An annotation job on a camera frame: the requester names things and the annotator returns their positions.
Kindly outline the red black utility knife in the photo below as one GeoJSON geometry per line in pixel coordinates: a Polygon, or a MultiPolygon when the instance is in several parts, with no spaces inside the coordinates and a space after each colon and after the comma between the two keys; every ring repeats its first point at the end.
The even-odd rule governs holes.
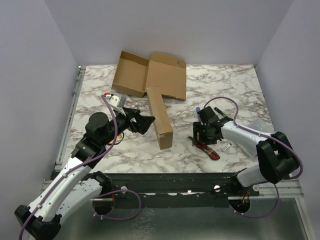
{"type": "MultiPolygon", "coordinates": [[[[193,137],[188,136],[188,139],[190,139],[192,142],[194,141],[193,137]]],[[[208,147],[207,145],[205,145],[202,142],[197,142],[197,143],[192,143],[193,146],[195,146],[196,148],[200,149],[201,151],[203,151],[204,153],[206,153],[206,155],[214,161],[217,161],[220,159],[220,156],[210,147],[208,147]]]]}

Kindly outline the brown cardboard express box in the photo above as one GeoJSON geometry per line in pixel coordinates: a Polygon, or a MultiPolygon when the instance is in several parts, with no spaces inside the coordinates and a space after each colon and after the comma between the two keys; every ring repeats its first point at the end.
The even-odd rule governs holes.
{"type": "Polygon", "coordinates": [[[186,100],[186,62],[177,56],[156,51],[148,59],[123,50],[111,88],[142,98],[151,87],[159,87],[163,96],[186,100]]]}

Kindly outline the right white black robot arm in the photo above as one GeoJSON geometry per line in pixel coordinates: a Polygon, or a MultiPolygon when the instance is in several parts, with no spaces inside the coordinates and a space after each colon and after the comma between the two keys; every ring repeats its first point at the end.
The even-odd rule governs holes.
{"type": "Polygon", "coordinates": [[[214,145],[223,139],[236,142],[253,151],[258,164],[236,174],[229,189],[240,196],[248,187],[269,182],[276,184],[300,168],[287,136],[282,132],[259,132],[252,128],[236,125],[228,116],[219,118],[207,106],[198,111],[200,121],[193,123],[193,144],[214,145]]]}

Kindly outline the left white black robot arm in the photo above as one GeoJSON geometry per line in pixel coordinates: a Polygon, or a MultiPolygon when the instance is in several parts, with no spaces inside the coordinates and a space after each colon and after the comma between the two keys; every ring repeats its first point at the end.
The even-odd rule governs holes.
{"type": "Polygon", "coordinates": [[[155,121],[153,116],[143,116],[140,110],[126,107],[112,117],[109,120],[103,112],[92,114],[83,138],[57,177],[29,205],[18,206],[14,214],[21,225],[20,239],[23,232],[36,240],[54,239],[64,221],[85,202],[110,193],[111,180],[100,171],[93,173],[83,187],[74,187],[111,150],[118,135],[125,130],[143,135],[155,121]]]}

